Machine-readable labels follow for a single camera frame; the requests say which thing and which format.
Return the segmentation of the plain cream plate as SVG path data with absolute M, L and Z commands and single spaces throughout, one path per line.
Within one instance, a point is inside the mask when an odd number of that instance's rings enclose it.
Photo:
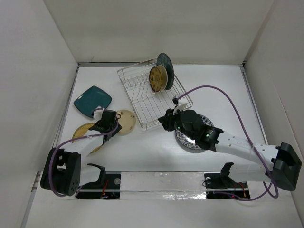
M 168 83 L 168 74 L 167 74 L 166 68 L 164 66 L 158 65 L 157 68 L 159 69 L 159 71 L 161 73 L 161 78 L 162 78 L 161 91 L 162 91 L 167 86 L 167 83 Z

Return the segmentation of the yellow plate under left arm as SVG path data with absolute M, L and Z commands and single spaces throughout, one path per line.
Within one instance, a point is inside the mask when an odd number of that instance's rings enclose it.
M 87 133 L 87 131 L 89 130 L 89 128 L 91 128 L 93 125 L 94 125 L 94 123 L 86 123 L 86 124 L 81 125 L 80 127 L 78 127 L 75 130 L 75 132 L 72 136 L 72 139 L 84 136 Z M 97 152 L 101 148 L 102 148 L 102 145 L 100 145 L 99 147 L 92 150 L 90 152 L 90 154 Z

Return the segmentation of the round teal plate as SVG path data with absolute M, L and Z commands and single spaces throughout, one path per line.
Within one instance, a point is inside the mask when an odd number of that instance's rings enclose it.
M 156 65 L 162 65 L 167 72 L 168 81 L 165 90 L 170 90 L 174 83 L 174 68 L 171 59 L 165 53 L 160 53 L 157 57 Z

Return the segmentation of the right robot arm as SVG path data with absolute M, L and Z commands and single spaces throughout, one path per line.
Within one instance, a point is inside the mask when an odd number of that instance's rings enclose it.
M 296 189 L 302 161 L 288 143 L 279 146 L 250 143 L 220 128 L 204 124 L 193 110 L 174 112 L 168 109 L 159 122 L 164 130 L 178 130 L 204 150 L 231 154 L 249 161 L 248 165 L 228 162 L 219 175 L 220 183 L 230 187 L 235 182 L 272 182 L 280 189 Z

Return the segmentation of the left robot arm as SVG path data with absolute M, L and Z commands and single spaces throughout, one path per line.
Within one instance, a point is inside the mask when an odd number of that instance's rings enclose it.
M 85 158 L 102 147 L 121 129 L 121 114 L 99 108 L 100 119 L 79 137 L 73 137 L 49 151 L 40 186 L 58 197 L 74 196 L 83 187 L 106 188 L 105 167 L 86 163 Z

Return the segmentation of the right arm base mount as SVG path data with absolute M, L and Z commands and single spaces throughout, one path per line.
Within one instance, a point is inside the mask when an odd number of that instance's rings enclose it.
M 206 198 L 212 199 L 250 199 L 247 182 L 238 183 L 228 175 L 234 163 L 227 162 L 220 172 L 204 173 L 202 186 L 206 188 Z

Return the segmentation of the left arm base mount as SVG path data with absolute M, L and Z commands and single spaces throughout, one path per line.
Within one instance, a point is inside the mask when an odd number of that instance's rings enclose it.
M 117 200 L 120 198 L 121 172 L 107 172 L 105 167 L 87 164 L 80 175 L 75 198 L 80 200 Z

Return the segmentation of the cream plate with characters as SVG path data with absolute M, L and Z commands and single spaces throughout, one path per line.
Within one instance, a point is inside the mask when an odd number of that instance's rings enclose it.
M 118 122 L 121 125 L 121 130 L 119 131 L 120 135 L 129 134 L 135 127 L 136 118 L 135 114 L 129 110 L 119 110 L 118 114 Z

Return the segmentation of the brown gold patterned plate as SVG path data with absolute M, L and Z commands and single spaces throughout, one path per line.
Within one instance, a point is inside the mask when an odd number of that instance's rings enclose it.
M 152 67 L 149 73 L 149 83 L 154 92 L 159 92 L 162 88 L 162 74 L 157 67 Z

